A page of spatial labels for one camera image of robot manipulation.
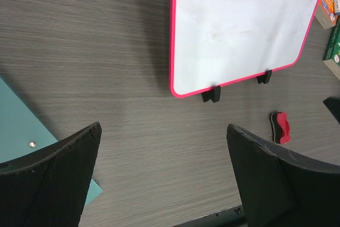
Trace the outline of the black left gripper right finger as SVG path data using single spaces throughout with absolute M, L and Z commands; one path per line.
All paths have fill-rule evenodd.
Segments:
M 339 166 L 229 124 L 227 145 L 248 226 L 339 226 Z

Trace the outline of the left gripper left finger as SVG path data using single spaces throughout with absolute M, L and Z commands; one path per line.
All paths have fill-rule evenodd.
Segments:
M 1 226 L 78 226 L 98 154 L 99 122 L 1 163 Z

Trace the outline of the red bone shaped eraser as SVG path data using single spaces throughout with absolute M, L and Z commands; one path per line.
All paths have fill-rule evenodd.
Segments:
M 291 128 L 287 119 L 286 112 L 272 112 L 269 115 L 271 129 L 273 134 L 273 142 L 284 145 L 291 139 Z

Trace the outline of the pink framed whiteboard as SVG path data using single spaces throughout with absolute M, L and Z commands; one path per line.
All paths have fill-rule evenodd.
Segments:
M 318 0 L 170 0 L 169 88 L 177 98 L 293 66 Z

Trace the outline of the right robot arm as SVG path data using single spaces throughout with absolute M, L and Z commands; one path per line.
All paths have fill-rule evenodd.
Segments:
M 323 104 L 331 112 L 337 122 L 340 124 L 340 98 L 339 97 L 328 97 L 323 100 Z

